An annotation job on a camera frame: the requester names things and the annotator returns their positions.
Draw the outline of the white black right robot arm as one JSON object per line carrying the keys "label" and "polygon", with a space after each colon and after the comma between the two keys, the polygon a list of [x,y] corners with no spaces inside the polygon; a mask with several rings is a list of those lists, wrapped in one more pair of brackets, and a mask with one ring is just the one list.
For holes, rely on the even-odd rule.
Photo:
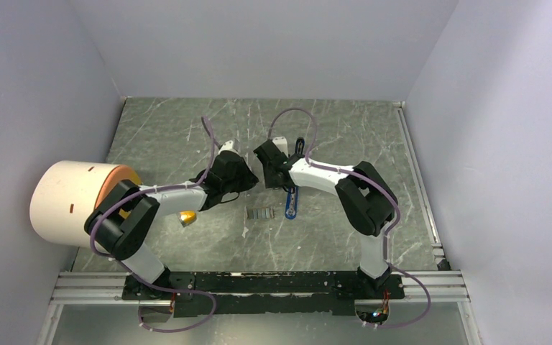
{"label": "white black right robot arm", "polygon": [[387,263],[386,236],[400,220],[400,209],[375,167],[365,161],[340,166],[303,154],[288,156],[271,139],[254,149],[254,154],[262,164],[266,188],[314,188],[339,198],[361,244],[359,289],[369,298],[383,292],[392,271]]}

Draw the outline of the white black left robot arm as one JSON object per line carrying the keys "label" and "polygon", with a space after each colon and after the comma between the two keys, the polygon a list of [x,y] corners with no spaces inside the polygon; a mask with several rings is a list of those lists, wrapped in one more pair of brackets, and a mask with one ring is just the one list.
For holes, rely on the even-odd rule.
{"label": "white black left robot arm", "polygon": [[189,181],[157,188],[122,180],[86,219],[84,230],[101,247],[142,281],[141,288],[159,299],[170,289],[170,270],[152,253],[145,239],[156,218],[183,211],[206,211],[225,195],[243,193],[258,184],[245,159],[226,150],[212,165]]}

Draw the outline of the grey staple strips tray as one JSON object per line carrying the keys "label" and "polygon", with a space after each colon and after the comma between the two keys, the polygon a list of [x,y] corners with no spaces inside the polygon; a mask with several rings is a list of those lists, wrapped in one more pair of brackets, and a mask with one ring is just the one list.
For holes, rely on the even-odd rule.
{"label": "grey staple strips tray", "polygon": [[272,207],[248,208],[246,212],[248,220],[265,220],[275,217],[275,212]]}

